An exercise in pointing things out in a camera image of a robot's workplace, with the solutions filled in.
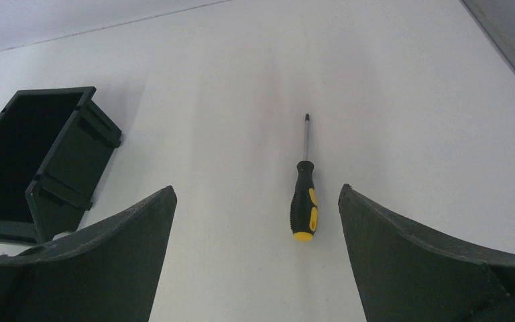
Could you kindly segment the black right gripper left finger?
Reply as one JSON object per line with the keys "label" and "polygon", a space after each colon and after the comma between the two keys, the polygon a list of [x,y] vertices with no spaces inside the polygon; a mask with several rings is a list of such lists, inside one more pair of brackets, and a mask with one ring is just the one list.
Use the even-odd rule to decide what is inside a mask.
{"label": "black right gripper left finger", "polygon": [[16,256],[0,256],[0,321],[148,321],[177,205],[167,186]]}

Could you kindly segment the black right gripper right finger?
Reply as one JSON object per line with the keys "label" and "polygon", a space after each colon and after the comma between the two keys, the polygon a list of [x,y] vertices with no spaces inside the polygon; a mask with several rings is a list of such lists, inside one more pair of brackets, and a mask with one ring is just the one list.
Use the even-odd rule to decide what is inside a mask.
{"label": "black right gripper right finger", "polygon": [[515,321],[515,254],[425,226],[348,184],[338,206],[368,321]]}

